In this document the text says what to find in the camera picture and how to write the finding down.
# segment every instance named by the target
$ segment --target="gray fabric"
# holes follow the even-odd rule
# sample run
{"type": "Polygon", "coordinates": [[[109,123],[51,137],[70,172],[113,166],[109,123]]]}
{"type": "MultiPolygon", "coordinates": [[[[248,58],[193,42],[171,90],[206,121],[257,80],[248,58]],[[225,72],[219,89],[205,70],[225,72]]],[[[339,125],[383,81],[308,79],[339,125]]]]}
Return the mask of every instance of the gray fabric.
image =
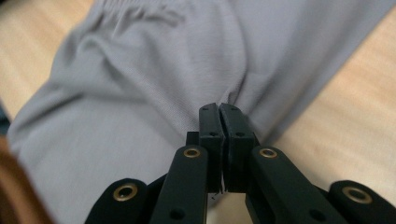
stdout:
{"type": "Polygon", "coordinates": [[[394,3],[97,1],[11,150],[54,219],[82,223],[112,182],[165,174],[202,105],[234,104],[276,139],[394,3]]]}

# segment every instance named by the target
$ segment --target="gray cloth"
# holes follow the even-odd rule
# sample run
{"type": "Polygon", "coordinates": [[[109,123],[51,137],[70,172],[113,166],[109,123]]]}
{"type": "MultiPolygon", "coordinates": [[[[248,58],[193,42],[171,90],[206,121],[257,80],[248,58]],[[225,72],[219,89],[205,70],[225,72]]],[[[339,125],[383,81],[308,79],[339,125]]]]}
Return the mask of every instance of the gray cloth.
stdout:
{"type": "Polygon", "coordinates": [[[271,143],[394,0],[97,1],[9,130],[59,223],[112,182],[165,174],[198,108],[242,109],[271,143]]]}

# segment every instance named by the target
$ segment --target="metal screw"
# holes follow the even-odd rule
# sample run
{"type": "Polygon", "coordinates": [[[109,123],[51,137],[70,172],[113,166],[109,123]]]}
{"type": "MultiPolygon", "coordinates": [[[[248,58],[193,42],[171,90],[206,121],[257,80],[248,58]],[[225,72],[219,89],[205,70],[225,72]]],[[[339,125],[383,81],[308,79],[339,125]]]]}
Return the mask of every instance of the metal screw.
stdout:
{"type": "Polygon", "coordinates": [[[373,198],[366,191],[355,187],[344,187],[343,193],[355,203],[372,203],[373,198]]]}
{"type": "Polygon", "coordinates": [[[119,186],[114,190],[113,198],[118,202],[125,202],[132,199],[137,194],[137,185],[133,183],[127,183],[119,186]]]}

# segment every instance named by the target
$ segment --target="black plastic part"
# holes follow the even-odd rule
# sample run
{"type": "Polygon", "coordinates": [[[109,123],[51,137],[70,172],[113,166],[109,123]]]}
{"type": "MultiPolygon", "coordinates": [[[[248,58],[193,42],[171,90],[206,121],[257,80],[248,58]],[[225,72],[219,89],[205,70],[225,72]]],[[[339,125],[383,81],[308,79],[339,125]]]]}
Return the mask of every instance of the black plastic part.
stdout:
{"type": "Polygon", "coordinates": [[[207,165],[207,152],[202,147],[185,146],[176,152],[152,213],[151,224],[205,223],[207,165]],[[190,158],[185,155],[196,155],[194,151],[186,151],[192,148],[199,150],[199,156],[190,158]]]}
{"type": "Polygon", "coordinates": [[[248,158],[251,149],[258,143],[239,108],[222,104],[219,110],[227,138],[223,147],[225,189],[229,192],[246,192],[249,180],[248,158]]]}
{"type": "Polygon", "coordinates": [[[216,104],[204,105],[199,109],[199,146],[209,154],[210,171],[207,179],[208,192],[222,192],[221,185],[221,149],[224,133],[221,127],[219,110],[216,104]]]}
{"type": "Polygon", "coordinates": [[[152,211],[154,211],[155,204],[158,201],[158,197],[163,187],[163,182],[165,181],[165,178],[166,175],[163,175],[147,186],[148,194],[145,201],[144,209],[141,212],[141,222],[139,222],[139,224],[149,223],[152,211]]]}
{"type": "Polygon", "coordinates": [[[198,132],[187,132],[186,146],[188,145],[199,145],[199,133],[198,132]]]}
{"type": "Polygon", "coordinates": [[[146,197],[147,186],[140,180],[122,179],[114,182],[95,203],[85,223],[144,223],[141,214],[146,197]],[[124,184],[135,184],[137,193],[128,201],[116,201],[113,197],[114,191],[124,184]]]}
{"type": "Polygon", "coordinates": [[[262,191],[255,180],[252,180],[247,188],[245,204],[253,224],[275,222],[271,206],[262,195],[262,191]]]}
{"type": "Polygon", "coordinates": [[[350,180],[335,182],[328,200],[350,223],[396,223],[396,208],[362,184],[350,180]]]}
{"type": "Polygon", "coordinates": [[[347,223],[323,195],[274,147],[255,147],[251,152],[251,173],[275,214],[276,223],[347,223]],[[264,157],[269,148],[275,153],[264,157]]]}

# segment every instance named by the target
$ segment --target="wooden table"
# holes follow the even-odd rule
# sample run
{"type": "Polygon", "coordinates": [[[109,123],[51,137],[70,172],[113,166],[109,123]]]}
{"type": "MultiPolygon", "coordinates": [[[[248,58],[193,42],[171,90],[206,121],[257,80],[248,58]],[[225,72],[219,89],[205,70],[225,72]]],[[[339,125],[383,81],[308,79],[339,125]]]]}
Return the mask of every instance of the wooden table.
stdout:
{"type": "MultiPolygon", "coordinates": [[[[0,8],[0,99],[10,118],[50,74],[56,49],[92,0],[13,0],[0,8]]],[[[276,142],[316,185],[363,183],[396,204],[396,8],[276,142]]],[[[249,223],[243,195],[208,223],[249,223]]]]}

